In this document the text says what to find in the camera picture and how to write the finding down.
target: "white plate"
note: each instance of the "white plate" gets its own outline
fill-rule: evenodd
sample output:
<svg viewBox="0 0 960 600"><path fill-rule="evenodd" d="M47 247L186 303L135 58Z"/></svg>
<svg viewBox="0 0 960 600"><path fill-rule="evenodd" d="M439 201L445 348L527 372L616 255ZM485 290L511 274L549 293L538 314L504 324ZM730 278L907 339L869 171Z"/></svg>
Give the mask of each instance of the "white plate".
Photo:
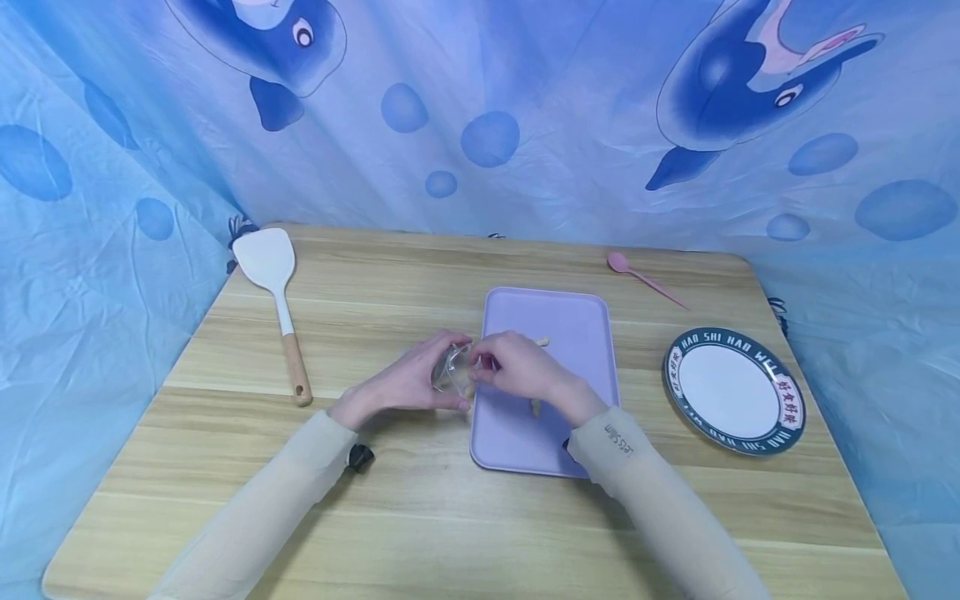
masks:
<svg viewBox="0 0 960 600"><path fill-rule="evenodd" d="M736 331L687 331L663 360L663 380L693 426L730 450L776 454L804 432L804 395L790 371L773 352Z"/></svg>

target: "white spatula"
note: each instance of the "white spatula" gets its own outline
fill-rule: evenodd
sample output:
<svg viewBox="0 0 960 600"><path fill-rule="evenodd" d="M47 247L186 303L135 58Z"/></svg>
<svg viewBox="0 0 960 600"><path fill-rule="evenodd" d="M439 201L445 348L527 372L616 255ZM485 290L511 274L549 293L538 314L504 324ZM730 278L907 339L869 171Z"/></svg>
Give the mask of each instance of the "white spatula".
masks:
<svg viewBox="0 0 960 600"><path fill-rule="evenodd" d="M233 242L233 255L247 279L274 295L276 314L280 319L280 335L283 336L283 353L287 357L287 369L294 387L294 401L298 406L306 406L313 401L313 392L303 366L300 344L294 333L285 295L287 282L297 264L290 236L280 228L248 233Z"/></svg>

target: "pink spoon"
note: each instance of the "pink spoon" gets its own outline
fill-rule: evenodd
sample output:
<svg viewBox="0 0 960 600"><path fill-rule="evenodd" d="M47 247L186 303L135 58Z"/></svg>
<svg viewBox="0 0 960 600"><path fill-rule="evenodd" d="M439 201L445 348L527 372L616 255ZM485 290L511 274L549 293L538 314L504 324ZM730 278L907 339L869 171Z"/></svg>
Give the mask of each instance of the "pink spoon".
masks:
<svg viewBox="0 0 960 600"><path fill-rule="evenodd" d="M627 257L621 254L620 252L611 252L607 254L607 264L610 265L610 268L613 269L614 271L617 271L618 273L628 273L636 277L637 279L639 279L640 281L643 281L644 283L654 288L655 290L657 290L667 298L670 298L672 301L676 302L678 305L682 306L683 308L686 308L686 310L690 310L686 304L677 300L672 294L670 294L670 292L667 292L665 289L663 289L653 279L631 269L630 263L627 261Z"/></svg>

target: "beige sleeve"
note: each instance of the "beige sleeve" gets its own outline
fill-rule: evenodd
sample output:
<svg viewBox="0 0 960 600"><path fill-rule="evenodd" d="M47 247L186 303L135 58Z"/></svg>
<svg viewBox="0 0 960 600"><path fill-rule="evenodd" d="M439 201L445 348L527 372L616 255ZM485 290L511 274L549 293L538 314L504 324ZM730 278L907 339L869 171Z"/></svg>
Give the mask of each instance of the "beige sleeve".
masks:
<svg viewBox="0 0 960 600"><path fill-rule="evenodd" d="M690 600L767 600L730 535L620 408L574 429L567 445L590 479L620 501L651 554Z"/></svg>
<svg viewBox="0 0 960 600"><path fill-rule="evenodd" d="M241 600L347 466L357 435L314 415L218 512L148 600Z"/></svg>

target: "purple tray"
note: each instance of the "purple tray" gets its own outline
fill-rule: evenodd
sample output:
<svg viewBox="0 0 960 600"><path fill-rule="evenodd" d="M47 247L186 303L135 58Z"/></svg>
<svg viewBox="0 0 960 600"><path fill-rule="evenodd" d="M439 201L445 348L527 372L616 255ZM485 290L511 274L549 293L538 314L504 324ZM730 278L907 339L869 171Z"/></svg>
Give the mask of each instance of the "purple tray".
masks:
<svg viewBox="0 0 960 600"><path fill-rule="evenodd" d="M586 379L605 402L620 405L607 305L597 296L498 287L487 294L483 335L513 329ZM564 449L570 425L546 402L535 417L530 401L491 386L476 391L470 456L483 468L587 479Z"/></svg>

